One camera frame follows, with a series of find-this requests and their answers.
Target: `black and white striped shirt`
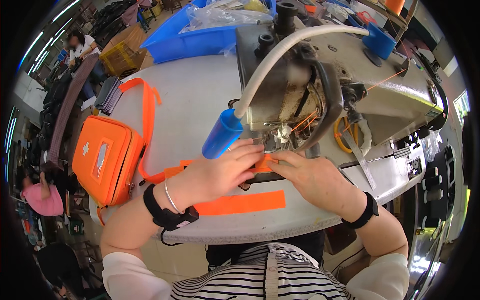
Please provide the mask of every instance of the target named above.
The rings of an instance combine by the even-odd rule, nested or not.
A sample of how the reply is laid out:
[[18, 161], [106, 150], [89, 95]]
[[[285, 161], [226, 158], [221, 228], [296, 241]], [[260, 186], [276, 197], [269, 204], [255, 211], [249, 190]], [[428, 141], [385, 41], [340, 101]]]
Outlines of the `black and white striped shirt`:
[[103, 264], [105, 288], [113, 300], [402, 300], [408, 288], [407, 259], [401, 254], [377, 259], [345, 286], [301, 249], [275, 242], [244, 251], [235, 264], [228, 260], [201, 277], [172, 285], [128, 253], [111, 253]]

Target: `white sleeve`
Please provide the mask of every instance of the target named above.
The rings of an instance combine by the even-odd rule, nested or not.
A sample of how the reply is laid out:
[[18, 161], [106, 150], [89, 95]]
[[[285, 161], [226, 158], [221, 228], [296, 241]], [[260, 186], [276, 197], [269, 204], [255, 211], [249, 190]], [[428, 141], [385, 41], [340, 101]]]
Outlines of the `white sleeve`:
[[103, 267], [103, 284], [113, 300], [170, 298], [171, 285], [156, 277], [132, 254], [110, 253], [103, 259]]
[[95, 39], [89, 35], [85, 35], [85, 44], [87, 46], [93, 44], [93, 42], [95, 42]]
[[377, 258], [348, 282], [347, 290], [359, 300], [403, 300], [410, 277], [407, 264], [398, 253]]

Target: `black wrist strap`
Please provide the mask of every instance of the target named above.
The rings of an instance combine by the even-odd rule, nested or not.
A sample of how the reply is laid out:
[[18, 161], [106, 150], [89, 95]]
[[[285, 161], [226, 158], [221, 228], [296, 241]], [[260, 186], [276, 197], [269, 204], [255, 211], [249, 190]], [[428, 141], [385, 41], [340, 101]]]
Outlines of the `black wrist strap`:
[[360, 216], [360, 218], [352, 223], [342, 219], [342, 222], [352, 229], [362, 228], [363, 226], [365, 226], [365, 224], [368, 223], [368, 221], [370, 221], [373, 215], [378, 216], [377, 201], [369, 193], [366, 192], [365, 195], [367, 195], [367, 207], [365, 208], [365, 211]]
[[190, 206], [183, 215], [174, 214], [169, 209], [162, 209], [153, 195], [154, 184], [151, 184], [144, 192], [144, 203], [153, 217], [153, 222], [166, 231], [174, 231], [185, 225], [198, 220], [198, 212]]

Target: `bracelet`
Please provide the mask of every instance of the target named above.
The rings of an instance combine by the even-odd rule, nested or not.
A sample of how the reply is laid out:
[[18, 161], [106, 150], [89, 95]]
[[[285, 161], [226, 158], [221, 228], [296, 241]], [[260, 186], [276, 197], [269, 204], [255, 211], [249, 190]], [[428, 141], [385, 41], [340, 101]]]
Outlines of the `bracelet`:
[[168, 200], [170, 201], [170, 204], [173, 206], [173, 208], [175, 208], [175, 210], [176, 210], [179, 214], [183, 215], [183, 213], [175, 206], [175, 204], [174, 204], [173, 201], [172, 201], [172, 198], [170, 198], [170, 195], [168, 194], [167, 180], [168, 180], [168, 179], [165, 178], [165, 194], [167, 194], [167, 198], [168, 198]]

